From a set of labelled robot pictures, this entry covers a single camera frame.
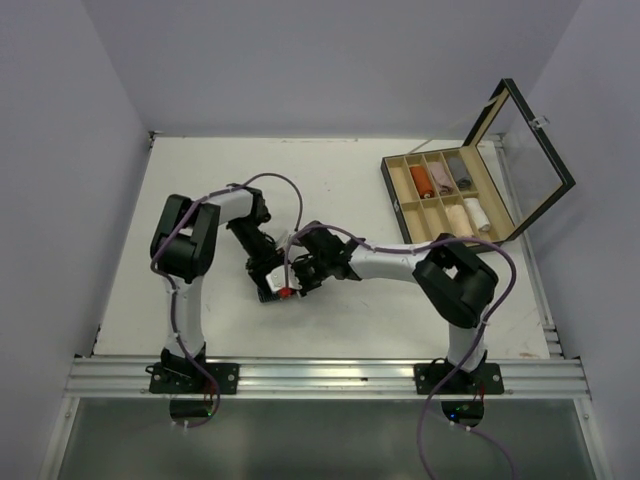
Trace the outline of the white pink-trimmed underwear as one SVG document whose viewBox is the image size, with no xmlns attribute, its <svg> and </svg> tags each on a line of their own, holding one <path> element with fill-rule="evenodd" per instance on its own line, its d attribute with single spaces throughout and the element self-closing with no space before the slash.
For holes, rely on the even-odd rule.
<svg viewBox="0 0 640 480">
<path fill-rule="evenodd" d="M 491 230 L 491 222 L 479 200 L 475 197 L 465 198 L 464 204 L 476 229 L 479 232 L 488 233 Z"/>
</svg>

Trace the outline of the blue striped boxer shorts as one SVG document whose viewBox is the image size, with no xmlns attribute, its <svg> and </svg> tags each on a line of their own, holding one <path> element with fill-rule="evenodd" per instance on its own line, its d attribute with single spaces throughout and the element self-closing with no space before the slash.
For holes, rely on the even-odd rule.
<svg viewBox="0 0 640 480">
<path fill-rule="evenodd" d="M 287 298 L 295 297 L 299 294 L 299 291 L 291 287 L 284 287 L 277 292 L 257 289 L 258 300 L 260 303 L 272 303 L 276 301 L 285 300 Z"/>
</svg>

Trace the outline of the beige underwear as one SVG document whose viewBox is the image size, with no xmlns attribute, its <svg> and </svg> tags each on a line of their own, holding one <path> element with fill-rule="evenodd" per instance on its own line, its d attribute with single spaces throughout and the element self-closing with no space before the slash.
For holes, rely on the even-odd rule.
<svg viewBox="0 0 640 480">
<path fill-rule="evenodd" d="M 455 204 L 446 206 L 445 213 L 453 230 L 453 234 L 456 237 L 471 238 L 474 236 L 469 217 L 462 205 Z"/>
</svg>

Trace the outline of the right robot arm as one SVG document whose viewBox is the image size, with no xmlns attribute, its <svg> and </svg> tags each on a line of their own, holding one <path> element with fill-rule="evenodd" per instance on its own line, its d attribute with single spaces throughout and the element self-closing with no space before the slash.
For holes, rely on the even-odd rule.
<svg viewBox="0 0 640 480">
<path fill-rule="evenodd" d="M 481 380 L 486 361 L 486 315 L 498 285 L 496 272 L 465 242 L 442 234 L 432 242 L 375 245 L 362 238 L 341 240 L 327 225 L 307 225 L 295 241 L 306 253 L 287 261 L 288 280 L 305 295 L 333 277 L 337 280 L 394 280 L 420 287 L 449 325 L 445 379 L 468 392 Z"/>
</svg>

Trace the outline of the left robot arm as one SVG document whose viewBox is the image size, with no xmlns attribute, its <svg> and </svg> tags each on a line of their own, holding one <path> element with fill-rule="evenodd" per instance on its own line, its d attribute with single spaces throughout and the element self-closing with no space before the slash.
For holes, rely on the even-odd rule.
<svg viewBox="0 0 640 480">
<path fill-rule="evenodd" d="M 201 202 L 170 195 L 150 245 L 151 270 L 166 281 L 169 333 L 160 361 L 147 368 L 153 393 L 193 393 L 215 378 L 206 366 L 202 330 L 202 287 L 213 264 L 218 230 L 226 227 L 248 255 L 246 271 L 258 299 L 276 300 L 267 275 L 281 267 L 284 253 L 260 229 L 271 220 L 261 190 L 233 185 Z"/>
</svg>

